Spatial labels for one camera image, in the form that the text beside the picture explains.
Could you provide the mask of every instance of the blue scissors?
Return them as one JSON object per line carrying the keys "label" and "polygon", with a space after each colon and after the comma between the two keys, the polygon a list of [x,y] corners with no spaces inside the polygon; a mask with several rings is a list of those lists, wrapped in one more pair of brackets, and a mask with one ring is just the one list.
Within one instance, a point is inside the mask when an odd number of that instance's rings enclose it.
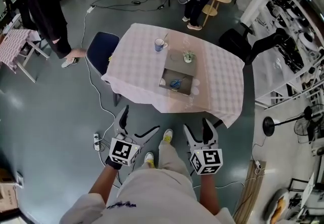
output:
{"label": "blue scissors", "polygon": [[172,80],[170,82],[170,87],[173,89],[179,89],[184,79],[186,79],[186,77],[184,77],[182,80]]}

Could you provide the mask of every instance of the electric fan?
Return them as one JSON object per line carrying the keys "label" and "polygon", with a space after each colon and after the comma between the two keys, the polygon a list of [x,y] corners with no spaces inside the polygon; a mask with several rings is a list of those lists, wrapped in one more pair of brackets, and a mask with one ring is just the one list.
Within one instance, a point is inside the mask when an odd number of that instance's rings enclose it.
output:
{"label": "electric fan", "polygon": [[275,126],[280,126],[288,122],[296,121],[294,131],[299,136],[308,136],[308,140],[314,139],[314,134],[318,131],[324,117],[324,105],[316,104],[313,106],[307,106],[304,112],[290,120],[275,124],[271,117],[265,117],[263,120],[263,132],[266,136],[272,136]]}

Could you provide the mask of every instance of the white sneaker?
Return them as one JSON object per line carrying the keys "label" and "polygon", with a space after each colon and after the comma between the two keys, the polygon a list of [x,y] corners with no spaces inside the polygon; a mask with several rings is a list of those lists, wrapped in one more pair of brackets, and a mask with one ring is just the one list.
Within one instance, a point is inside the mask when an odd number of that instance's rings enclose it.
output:
{"label": "white sneaker", "polygon": [[77,58],[74,58],[72,61],[69,61],[69,60],[65,60],[64,63],[62,63],[61,67],[62,68],[68,68],[70,65],[72,64],[76,64],[78,63],[78,59]]}
{"label": "white sneaker", "polygon": [[202,26],[192,26],[190,23],[187,25],[187,28],[193,29],[193,30],[202,30]]}
{"label": "white sneaker", "polygon": [[190,19],[188,19],[188,18],[186,18],[186,17],[183,17],[182,18],[182,21],[184,21],[184,22],[188,22]]}
{"label": "white sneaker", "polygon": [[148,163],[151,168],[155,168],[154,166],[154,155],[152,152],[148,152],[144,158],[144,162],[145,163]]}
{"label": "white sneaker", "polygon": [[172,138],[173,138],[173,130],[172,130],[172,129],[167,129],[167,130],[164,132],[164,135],[163,135],[163,141],[166,141],[166,142],[168,142],[168,143],[170,144]]}

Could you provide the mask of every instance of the gray floor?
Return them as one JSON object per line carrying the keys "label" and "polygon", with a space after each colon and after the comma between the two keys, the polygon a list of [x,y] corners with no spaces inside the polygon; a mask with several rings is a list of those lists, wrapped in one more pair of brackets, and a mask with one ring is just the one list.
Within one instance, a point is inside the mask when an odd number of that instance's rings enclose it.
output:
{"label": "gray floor", "polygon": [[[68,22],[69,40],[72,46],[80,46],[83,22],[89,4],[95,0],[62,0],[61,5]],[[131,0],[103,0],[99,4],[125,4]],[[164,0],[148,0],[141,9],[157,8]],[[166,27],[212,43],[226,30],[236,27],[241,12],[233,4],[220,5],[219,15],[211,18],[200,31],[190,31],[181,21],[184,6],[172,0],[170,8],[154,12],[123,12],[95,9],[87,17],[84,39],[86,48],[98,31],[112,32],[120,37],[132,23],[145,23]],[[33,84],[21,71],[13,74],[5,66],[0,71],[0,146],[2,164],[9,162],[12,171],[22,172],[25,188],[18,191],[23,212],[40,223],[57,223],[61,215],[91,185],[102,170],[98,154],[93,150],[93,134],[103,134],[111,124],[111,116],[99,106],[98,94],[89,83],[85,61],[76,66],[61,69],[62,60],[55,53],[45,61],[33,56],[27,69],[34,77]],[[166,128],[173,128],[173,145],[185,160],[189,170],[188,147],[182,134],[182,125],[188,124],[196,135],[201,129],[202,117],[212,122],[216,118],[208,113],[161,114],[151,105],[134,104],[123,98],[117,107],[112,105],[112,92],[92,70],[92,78],[103,93],[103,106],[117,114],[130,105],[128,130],[143,133],[152,126],[161,130],[146,145],[137,159],[141,165],[145,153],[154,151]],[[229,128],[219,127],[220,148],[223,149],[224,166],[215,176],[218,186],[232,181],[244,181],[251,154],[254,132],[254,83],[251,67],[244,68],[245,95],[241,116]],[[106,139],[113,135],[112,130]],[[125,180],[130,169],[123,167],[120,178]],[[199,178],[193,175],[194,185]],[[242,186],[233,184],[219,189],[221,206],[234,212]]]}

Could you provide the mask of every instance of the small plant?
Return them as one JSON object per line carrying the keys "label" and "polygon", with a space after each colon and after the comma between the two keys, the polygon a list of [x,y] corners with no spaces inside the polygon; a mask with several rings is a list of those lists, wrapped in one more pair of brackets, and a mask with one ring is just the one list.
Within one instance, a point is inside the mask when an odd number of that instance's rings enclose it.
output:
{"label": "small plant", "polygon": [[183,52],[183,56],[186,63],[191,63],[195,57],[195,54],[192,51],[188,50],[186,52]]}

